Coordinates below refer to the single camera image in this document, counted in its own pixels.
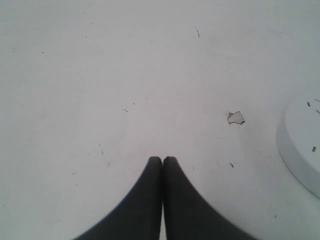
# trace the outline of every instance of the floor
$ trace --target floor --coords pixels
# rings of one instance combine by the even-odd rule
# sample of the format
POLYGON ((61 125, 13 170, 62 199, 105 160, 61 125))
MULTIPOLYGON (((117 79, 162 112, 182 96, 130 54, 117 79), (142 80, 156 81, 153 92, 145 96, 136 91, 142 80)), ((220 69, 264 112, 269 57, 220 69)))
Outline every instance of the floor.
POLYGON ((286 105, 320 84, 319 12, 319 0, 2 0, 1 239, 78 236, 149 156, 177 157, 258 239, 319 239, 320 201, 275 142, 286 105), (245 123, 229 124, 237 111, 245 123))

